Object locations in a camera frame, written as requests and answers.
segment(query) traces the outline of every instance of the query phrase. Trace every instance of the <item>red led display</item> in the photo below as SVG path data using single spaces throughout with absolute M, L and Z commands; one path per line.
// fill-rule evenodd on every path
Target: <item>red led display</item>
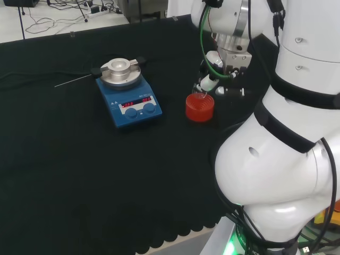
M 123 103 L 122 104 L 122 108 L 127 108 L 127 107 L 132 106 L 132 105 L 136 105 L 136 104 L 140 104 L 140 103 L 145 103 L 147 101 L 151 101 L 151 97 L 145 97 L 145 98 L 137 99 L 135 101 Z

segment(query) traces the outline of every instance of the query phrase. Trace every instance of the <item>black cloth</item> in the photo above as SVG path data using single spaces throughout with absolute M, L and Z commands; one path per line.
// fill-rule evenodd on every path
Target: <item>black cloth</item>
M 256 44 L 273 69 L 274 45 Z M 251 94 L 216 98 L 197 124 L 185 117 L 202 60 L 190 16 L 0 44 L 0 56 L 0 77 L 30 73 L 0 78 L 0 254 L 144 253 L 219 221 L 208 152 L 267 90 L 256 58 L 239 85 Z M 148 60 L 161 118 L 118 130 L 91 77 L 54 88 L 82 75 L 46 74 L 120 56 Z

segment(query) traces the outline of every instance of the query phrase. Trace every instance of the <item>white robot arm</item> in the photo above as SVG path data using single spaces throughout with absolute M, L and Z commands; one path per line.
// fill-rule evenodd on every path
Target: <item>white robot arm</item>
M 191 10 L 192 22 L 198 27 L 204 3 L 194 1 Z M 262 34 L 265 24 L 270 21 L 271 12 L 265 0 L 254 0 L 252 3 L 252 38 Z M 221 8 L 211 8 L 208 22 L 204 30 L 216 34 L 217 51 L 210 51 L 206 57 L 208 61 L 225 74 L 235 77 L 243 74 L 251 62 L 251 55 L 247 52 L 248 35 L 248 0 L 228 0 Z M 211 73 L 200 82 L 200 89 L 212 90 L 218 83 L 218 77 L 211 79 Z
M 213 31 L 240 45 L 247 45 L 247 29 L 233 37 L 244 2 L 248 0 L 224 1 L 210 14 Z M 203 5 L 197 0 L 192 7 L 196 25 Z M 231 202 L 244 205 L 267 241 L 293 239 L 330 204 L 332 168 L 320 139 L 327 140 L 340 169 L 338 10 L 338 0 L 287 1 L 277 76 L 254 114 L 223 143 L 216 157 L 215 173 L 222 193 Z M 253 0 L 251 14 L 255 37 L 270 22 L 265 0 Z M 222 60 L 228 65 L 223 55 Z M 340 190 L 340 174 L 337 176 Z M 336 200 L 339 198 L 340 192 L 336 194 Z

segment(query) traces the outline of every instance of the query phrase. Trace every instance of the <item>green light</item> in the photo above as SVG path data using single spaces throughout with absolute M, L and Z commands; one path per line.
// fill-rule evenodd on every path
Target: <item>green light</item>
M 227 246 L 224 249 L 223 255 L 232 255 L 235 250 L 235 246 L 232 242 L 228 242 Z

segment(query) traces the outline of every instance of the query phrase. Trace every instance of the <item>green cable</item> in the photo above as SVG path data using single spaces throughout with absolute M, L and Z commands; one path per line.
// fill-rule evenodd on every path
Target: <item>green cable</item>
M 215 75 L 217 78 L 220 78 L 220 79 L 230 79 L 230 76 L 229 75 L 223 75 L 223 74 L 220 74 L 218 72 L 216 72 L 214 70 L 214 68 L 210 65 L 207 57 L 206 57 L 206 54 L 204 53 L 204 48 L 203 48 L 203 27 L 204 27 L 204 24 L 206 23 L 206 19 L 207 19 L 207 16 L 208 16 L 208 13 L 209 13 L 209 10 L 210 10 L 210 7 L 208 7 L 206 9 L 206 12 L 204 13 L 204 17 L 203 17 L 203 20 L 202 20 L 202 25 L 201 25 L 201 31 L 200 31 L 200 42 L 201 42 L 201 49 L 202 49 L 202 53 L 203 53 L 203 57 L 207 63 L 207 66 L 209 68 L 209 71 Z

